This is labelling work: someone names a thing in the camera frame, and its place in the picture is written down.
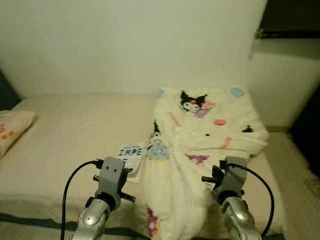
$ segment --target purple cartoon character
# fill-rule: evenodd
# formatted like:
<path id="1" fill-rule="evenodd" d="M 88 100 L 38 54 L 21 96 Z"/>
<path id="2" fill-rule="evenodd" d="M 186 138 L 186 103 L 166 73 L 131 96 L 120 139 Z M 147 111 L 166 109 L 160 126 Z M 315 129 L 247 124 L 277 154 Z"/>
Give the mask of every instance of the purple cartoon character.
<path id="1" fill-rule="evenodd" d="M 185 154 L 191 161 L 195 162 L 197 165 L 204 164 L 204 161 L 207 160 L 209 156 L 204 155 L 188 155 Z"/>
<path id="2" fill-rule="evenodd" d="M 157 216 L 154 215 L 154 212 L 148 206 L 146 206 L 146 210 L 148 213 L 148 229 L 150 231 L 151 237 L 154 238 L 159 232 L 160 220 Z"/>

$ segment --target white wall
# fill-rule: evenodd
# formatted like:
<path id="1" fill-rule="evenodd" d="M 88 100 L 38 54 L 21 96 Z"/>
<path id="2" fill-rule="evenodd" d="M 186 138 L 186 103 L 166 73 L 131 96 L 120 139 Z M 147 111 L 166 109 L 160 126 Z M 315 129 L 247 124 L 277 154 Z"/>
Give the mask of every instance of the white wall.
<path id="1" fill-rule="evenodd" d="M 247 86 L 267 125 L 289 125 L 316 60 L 253 52 L 266 0 L 2 0 L 0 68 L 22 97 Z"/>

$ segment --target pillow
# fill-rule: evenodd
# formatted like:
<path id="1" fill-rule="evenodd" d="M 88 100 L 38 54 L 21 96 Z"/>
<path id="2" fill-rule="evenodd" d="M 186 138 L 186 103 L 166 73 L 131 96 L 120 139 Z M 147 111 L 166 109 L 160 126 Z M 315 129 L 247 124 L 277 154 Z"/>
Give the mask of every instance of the pillow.
<path id="1" fill-rule="evenodd" d="M 35 119 L 32 111 L 0 111 L 0 159 Z"/>

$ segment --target white blanket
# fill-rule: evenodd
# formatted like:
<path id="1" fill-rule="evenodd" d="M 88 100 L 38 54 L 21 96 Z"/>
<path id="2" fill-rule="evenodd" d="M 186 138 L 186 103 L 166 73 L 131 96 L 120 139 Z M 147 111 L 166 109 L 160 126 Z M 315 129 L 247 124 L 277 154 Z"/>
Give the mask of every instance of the white blanket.
<path id="1" fill-rule="evenodd" d="M 201 182 L 225 156 L 250 159 L 269 134 L 238 87 L 162 88 L 145 162 L 144 195 L 153 239 L 191 239 L 213 203 Z"/>

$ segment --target mattress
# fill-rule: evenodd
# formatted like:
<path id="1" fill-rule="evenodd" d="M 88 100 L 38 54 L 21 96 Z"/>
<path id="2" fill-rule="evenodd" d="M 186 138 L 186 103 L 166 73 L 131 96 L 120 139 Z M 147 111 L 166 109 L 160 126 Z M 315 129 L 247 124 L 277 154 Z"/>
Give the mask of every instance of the mattress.
<path id="1" fill-rule="evenodd" d="M 61 222 L 61 202 L 70 174 L 80 164 L 117 156 L 120 146 L 148 142 L 153 132 L 155 96 L 146 94 L 77 94 L 39 96 L 23 100 L 14 110 L 36 112 L 34 125 L 0 159 L 0 213 L 21 218 L 52 219 Z M 125 193 L 136 202 L 122 200 L 111 213 L 107 228 L 130 228 L 149 236 L 144 202 L 144 162 L 139 183 L 127 181 Z M 275 198 L 275 214 L 269 234 L 282 233 L 285 214 L 281 193 L 264 153 L 249 168 L 270 185 Z M 98 183 L 94 166 L 80 170 L 73 178 L 67 196 L 66 220 L 76 221 Z M 244 185 L 244 200 L 263 231 L 270 197 L 253 176 Z M 199 237 L 226 238 L 220 208 L 213 205 Z"/>

